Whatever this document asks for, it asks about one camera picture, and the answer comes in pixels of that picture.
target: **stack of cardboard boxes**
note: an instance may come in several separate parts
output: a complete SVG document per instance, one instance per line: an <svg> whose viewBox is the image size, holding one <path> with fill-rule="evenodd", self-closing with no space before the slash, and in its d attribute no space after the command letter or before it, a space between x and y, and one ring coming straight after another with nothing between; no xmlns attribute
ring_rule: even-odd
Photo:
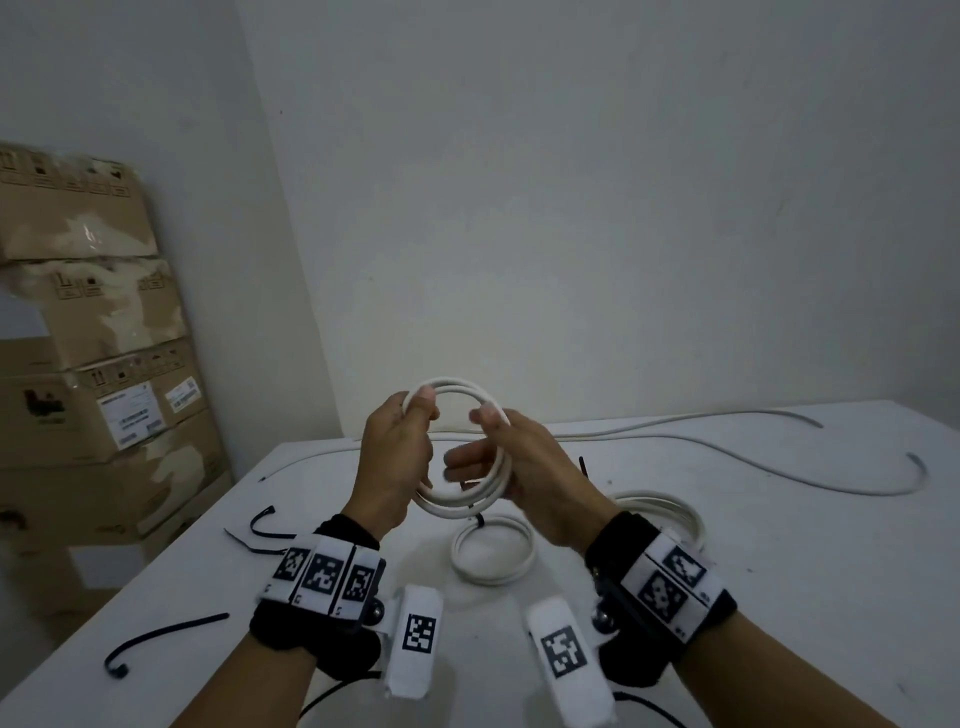
<svg viewBox="0 0 960 728"><path fill-rule="evenodd" d="M58 642L231 484L131 170L0 143L0 538Z"/></svg>

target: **gray wall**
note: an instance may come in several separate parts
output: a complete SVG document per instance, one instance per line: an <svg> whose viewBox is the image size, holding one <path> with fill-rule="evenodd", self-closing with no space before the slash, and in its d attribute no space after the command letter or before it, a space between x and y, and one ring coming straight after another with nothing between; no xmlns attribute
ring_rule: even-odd
<svg viewBox="0 0 960 728"><path fill-rule="evenodd" d="M2 139L140 172L238 476L340 434L232 2L4 0L0 105Z"/></svg>
<svg viewBox="0 0 960 728"><path fill-rule="evenodd" d="M346 431L957 390L956 3L238 7Z"/></svg>

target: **person's left arm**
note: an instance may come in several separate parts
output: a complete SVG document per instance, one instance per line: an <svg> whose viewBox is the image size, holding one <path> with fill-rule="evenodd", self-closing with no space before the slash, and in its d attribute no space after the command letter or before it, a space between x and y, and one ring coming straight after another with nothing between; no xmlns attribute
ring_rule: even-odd
<svg viewBox="0 0 960 728"><path fill-rule="evenodd" d="M436 394L424 387L402 412L398 392L367 419L353 492L342 511L376 541L396 528L427 468ZM336 660L336 655L324 655ZM303 647L274 650L247 634L190 702L173 728L294 728L317 657Z"/></svg>

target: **table top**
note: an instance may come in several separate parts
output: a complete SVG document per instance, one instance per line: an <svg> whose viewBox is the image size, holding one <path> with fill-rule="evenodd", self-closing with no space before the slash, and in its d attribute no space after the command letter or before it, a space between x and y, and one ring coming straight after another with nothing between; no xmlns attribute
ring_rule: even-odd
<svg viewBox="0 0 960 728"><path fill-rule="evenodd" d="M693 504L707 524L707 555L743 612L814 666L901 725L955 725L960 432L890 401L789 409L825 428L730 415L662 430L709 439L791 473L878 491L916 477L916 466L904 456L913 451L929 468L925 487L905 497L831 493L671 440L575 442L564 448L574 458L585 457L591 479L607 493L657 490ZM644 420L552 429L584 432ZM282 547L248 530L252 516L272 504L277 512L261 528L311 531L346 502L358 455L308 456L349 442L278 446L0 703L0 725L169 725L246 632L254 596L276 565L275 556L248 553L223 527L260 546ZM440 454L449 447L436 447L434 483L442 480ZM294 464L259 482L288 463ZM492 511L516 510L503 502ZM444 629L428 697L390 701L377 683L360 683L314 709L301 726L559 725L524 637L522 614L535 601L563 594L578 621L589 625L595 595L587 572L572 551L539 539L538 561L520 581L496 589L465 584L448 556L450 538L462 525L412 505L407 521L382 545L387 571L381 595L408 583L444 594ZM510 534L490 532L477 534L474 557L502 555ZM131 637L224 611L230 619L125 653L130 674L124 680L103 670L104 657ZM328 685L317 673L310 695ZM708 725L672 671L638 693L690 728ZM635 704L618 704L617 711L634 724L660 720L641 716L644 709Z"/></svg>

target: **person's right hand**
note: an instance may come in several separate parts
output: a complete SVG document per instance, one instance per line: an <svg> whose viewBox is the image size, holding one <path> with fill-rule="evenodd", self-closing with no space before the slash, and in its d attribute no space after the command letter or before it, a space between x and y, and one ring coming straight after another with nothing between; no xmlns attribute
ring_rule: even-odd
<svg viewBox="0 0 960 728"><path fill-rule="evenodd" d="M450 450L444 456L444 477L466 489L469 481L490 471L497 447L504 448L514 461L504 497L551 544L583 554L619 509L587 480L546 427L514 409L504 411L509 425L492 405L470 412L470 421L487 437Z"/></svg>

